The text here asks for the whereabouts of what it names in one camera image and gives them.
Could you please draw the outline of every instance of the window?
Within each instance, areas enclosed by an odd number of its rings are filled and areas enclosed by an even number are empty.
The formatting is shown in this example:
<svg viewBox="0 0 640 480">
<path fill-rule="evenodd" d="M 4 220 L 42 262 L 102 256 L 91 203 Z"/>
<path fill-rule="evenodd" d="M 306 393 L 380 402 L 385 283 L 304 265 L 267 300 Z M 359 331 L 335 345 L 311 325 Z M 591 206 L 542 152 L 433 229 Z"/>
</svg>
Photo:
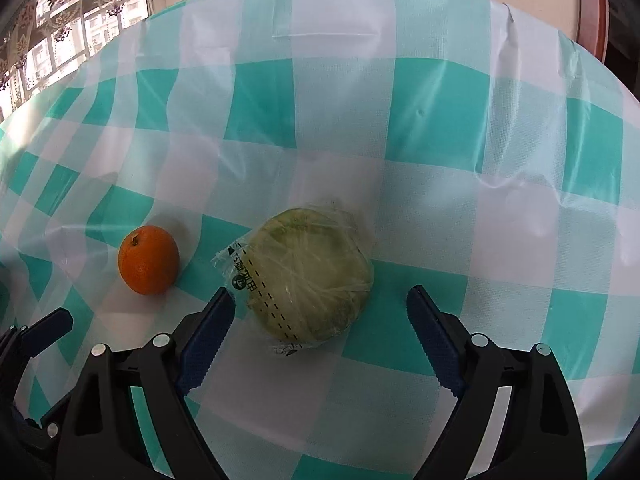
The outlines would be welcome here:
<svg viewBox="0 0 640 480">
<path fill-rule="evenodd" d="M 36 58 L 36 63 L 42 63 L 44 61 L 44 46 L 38 45 L 33 49 L 33 55 Z"/>
<path fill-rule="evenodd" d="M 58 2 L 54 6 L 54 14 L 61 16 L 60 11 L 71 6 L 73 1 L 65 4 Z M 146 0 L 116 0 L 115 6 L 123 6 L 118 16 L 108 16 L 111 4 L 97 0 L 82 0 L 82 15 L 79 20 L 67 23 L 70 30 L 61 41 L 55 41 L 53 26 L 49 20 L 49 0 L 37 0 L 36 27 L 41 28 L 44 38 L 38 36 L 39 44 L 30 44 L 30 51 L 22 70 L 10 73 L 9 86 L 0 91 L 2 113 L 6 118 L 17 106 L 32 95 L 60 78 L 76 70 L 78 66 L 94 56 L 108 41 L 115 38 L 124 29 L 139 22 L 148 15 Z"/>
</svg>

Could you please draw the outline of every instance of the plastic-wrapped cabbage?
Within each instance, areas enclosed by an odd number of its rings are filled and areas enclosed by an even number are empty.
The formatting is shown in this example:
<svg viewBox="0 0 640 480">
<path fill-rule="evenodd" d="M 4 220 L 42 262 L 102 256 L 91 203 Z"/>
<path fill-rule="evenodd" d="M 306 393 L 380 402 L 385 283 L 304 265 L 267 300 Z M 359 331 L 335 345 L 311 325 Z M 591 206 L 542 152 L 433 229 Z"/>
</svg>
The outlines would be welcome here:
<svg viewBox="0 0 640 480">
<path fill-rule="evenodd" d="M 221 251 L 214 262 L 285 353 L 345 330 L 365 306 L 373 267 L 351 215 L 290 209 Z"/>
</svg>

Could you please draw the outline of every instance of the teal and white tablecloth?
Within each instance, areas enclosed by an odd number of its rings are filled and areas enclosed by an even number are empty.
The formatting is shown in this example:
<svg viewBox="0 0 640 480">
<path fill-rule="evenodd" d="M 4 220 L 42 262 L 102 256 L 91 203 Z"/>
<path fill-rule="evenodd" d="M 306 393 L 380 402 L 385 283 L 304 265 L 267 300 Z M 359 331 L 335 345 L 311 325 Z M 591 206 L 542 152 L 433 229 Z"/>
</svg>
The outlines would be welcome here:
<svg viewBox="0 0 640 480">
<path fill-rule="evenodd" d="M 417 283 L 470 332 L 551 345 L 591 475 L 640 413 L 640 105 L 519 10 L 186 0 L 27 102 L 0 136 L 1 329 L 58 306 L 74 316 L 20 384 L 34 418 L 92 345 L 139 346 L 200 310 L 222 284 L 216 251 L 326 198 L 373 232 L 374 290 L 347 334 L 289 358 L 264 352 L 238 309 L 190 396 L 232 480 L 411 478 L 454 403 L 406 318 Z M 118 275 L 120 242 L 142 224 L 180 249 L 162 297 Z"/>
</svg>

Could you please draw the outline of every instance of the blue gripper pad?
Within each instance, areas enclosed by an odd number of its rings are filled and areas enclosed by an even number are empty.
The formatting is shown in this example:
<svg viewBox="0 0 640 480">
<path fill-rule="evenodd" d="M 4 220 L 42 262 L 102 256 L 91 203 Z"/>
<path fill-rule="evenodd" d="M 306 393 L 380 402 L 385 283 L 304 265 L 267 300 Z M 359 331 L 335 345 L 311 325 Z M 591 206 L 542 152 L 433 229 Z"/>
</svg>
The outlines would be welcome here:
<svg viewBox="0 0 640 480">
<path fill-rule="evenodd" d="M 217 294 L 213 301 L 216 300 L 217 304 L 200 321 L 180 356 L 175 386 L 182 396 L 202 384 L 236 315 L 234 300 L 228 293 Z"/>
<path fill-rule="evenodd" d="M 460 398 L 465 390 L 465 381 L 460 374 L 458 350 L 453 345 L 447 331 L 438 319 L 442 315 L 433 302 L 425 301 L 419 286 L 414 286 L 406 298 L 406 314 L 420 340 L 438 382 L 443 388 L 451 390 L 454 397 Z"/>
<path fill-rule="evenodd" d="M 22 352 L 36 357 L 73 328 L 74 319 L 66 308 L 58 307 L 22 333 Z"/>
</svg>

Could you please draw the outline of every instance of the metal screw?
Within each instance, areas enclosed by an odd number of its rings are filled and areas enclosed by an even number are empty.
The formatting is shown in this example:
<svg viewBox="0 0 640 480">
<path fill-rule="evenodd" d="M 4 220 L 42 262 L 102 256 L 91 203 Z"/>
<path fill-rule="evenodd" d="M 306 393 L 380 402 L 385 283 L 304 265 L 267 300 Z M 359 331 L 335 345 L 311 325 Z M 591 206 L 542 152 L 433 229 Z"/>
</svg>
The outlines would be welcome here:
<svg viewBox="0 0 640 480">
<path fill-rule="evenodd" d="M 483 334 L 473 334 L 471 342 L 476 346 L 487 346 L 489 344 L 489 340 Z"/>
<path fill-rule="evenodd" d="M 546 356 L 551 354 L 551 347 L 549 345 L 545 345 L 544 343 L 538 343 L 536 345 L 536 350 L 540 355 Z"/>
<path fill-rule="evenodd" d="M 167 334 L 158 334 L 154 338 L 154 346 L 162 348 L 163 346 L 167 346 L 169 341 L 171 341 L 171 338 Z"/>
<path fill-rule="evenodd" d="M 106 345 L 102 343 L 98 343 L 96 346 L 91 348 L 91 355 L 98 357 L 98 355 L 104 354 L 104 351 L 107 349 Z"/>
<path fill-rule="evenodd" d="M 54 438 L 58 434 L 58 425 L 55 422 L 52 422 L 47 426 L 47 434 Z"/>
</svg>

